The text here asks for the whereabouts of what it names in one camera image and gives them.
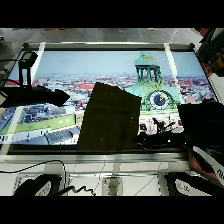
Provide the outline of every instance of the screen frame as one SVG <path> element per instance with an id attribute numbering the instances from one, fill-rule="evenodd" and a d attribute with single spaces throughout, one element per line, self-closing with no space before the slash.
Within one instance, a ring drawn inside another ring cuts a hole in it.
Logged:
<path id="1" fill-rule="evenodd" d="M 26 47 L 21 48 L 17 58 L 24 51 L 38 51 L 40 49 L 41 43 L 29 43 L 28 45 L 24 45 Z M 163 43 L 106 43 L 106 42 L 72 42 L 72 43 L 44 43 L 45 48 L 44 51 L 165 51 L 165 45 Z M 194 52 L 197 59 L 198 56 L 195 52 L 194 46 L 192 44 L 186 43 L 170 43 L 169 44 L 171 51 L 176 52 Z M 102 155 L 107 154 L 109 156 L 108 160 L 110 160 L 115 155 L 120 155 L 123 160 L 132 161 L 132 160 L 140 160 L 140 161 L 177 161 L 177 160 L 186 160 L 187 153 L 184 149 L 157 149 L 155 151 L 150 152 L 131 152 L 131 151 L 119 151 L 119 152 L 77 152 L 76 147 L 74 145 L 17 145 L 11 144 L 9 147 L 9 151 L 7 154 L 8 161 L 45 161 L 46 159 L 62 159 L 63 161 L 70 163 L 74 162 L 74 160 L 81 161 L 100 161 L 102 160 Z"/>

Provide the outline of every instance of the large display screen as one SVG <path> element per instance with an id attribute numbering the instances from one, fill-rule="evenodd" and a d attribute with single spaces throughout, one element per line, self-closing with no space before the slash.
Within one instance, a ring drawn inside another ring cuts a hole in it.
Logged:
<path id="1" fill-rule="evenodd" d="M 61 89 L 70 95 L 63 107 L 24 106 L 13 133 L 16 108 L 3 110 L 0 141 L 11 144 L 76 144 L 85 108 L 96 82 L 118 86 L 142 98 L 139 131 L 155 134 L 156 118 L 164 126 L 181 125 L 177 106 L 214 98 L 212 88 L 193 52 L 165 51 L 45 51 L 33 86 Z M 10 79 L 18 80 L 18 64 Z"/>

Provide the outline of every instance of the clock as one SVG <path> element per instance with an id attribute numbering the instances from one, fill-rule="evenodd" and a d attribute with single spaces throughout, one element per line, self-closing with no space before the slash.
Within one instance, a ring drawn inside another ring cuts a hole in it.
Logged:
<path id="1" fill-rule="evenodd" d="M 169 96 L 165 92 L 155 91 L 150 96 L 150 103 L 157 110 L 165 109 L 169 104 Z"/>

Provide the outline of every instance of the grass field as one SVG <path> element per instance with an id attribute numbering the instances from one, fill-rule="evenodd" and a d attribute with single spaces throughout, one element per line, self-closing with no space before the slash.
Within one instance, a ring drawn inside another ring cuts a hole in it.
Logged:
<path id="1" fill-rule="evenodd" d="M 52 118 L 50 120 L 18 124 L 15 130 L 15 133 L 34 131 L 34 130 L 45 129 L 45 128 L 51 128 L 51 130 L 56 130 L 56 129 L 71 126 L 74 124 L 75 124 L 74 114 L 64 115 L 61 117 Z M 5 126 L 5 128 L 0 132 L 0 134 L 7 134 L 8 129 L 9 129 L 9 125 Z"/>

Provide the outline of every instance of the sky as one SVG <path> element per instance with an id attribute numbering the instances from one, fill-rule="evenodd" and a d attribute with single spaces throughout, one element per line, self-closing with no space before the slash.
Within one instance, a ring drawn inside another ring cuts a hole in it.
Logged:
<path id="1" fill-rule="evenodd" d="M 162 75 L 172 75 L 165 51 L 150 51 L 150 53 L 160 65 Z M 172 54 L 178 76 L 204 76 L 193 52 L 172 52 Z M 36 77 L 47 77 L 53 74 L 136 75 L 134 61 L 139 56 L 140 51 L 45 51 Z M 15 65 L 9 78 L 18 80 L 17 77 L 18 65 Z"/>

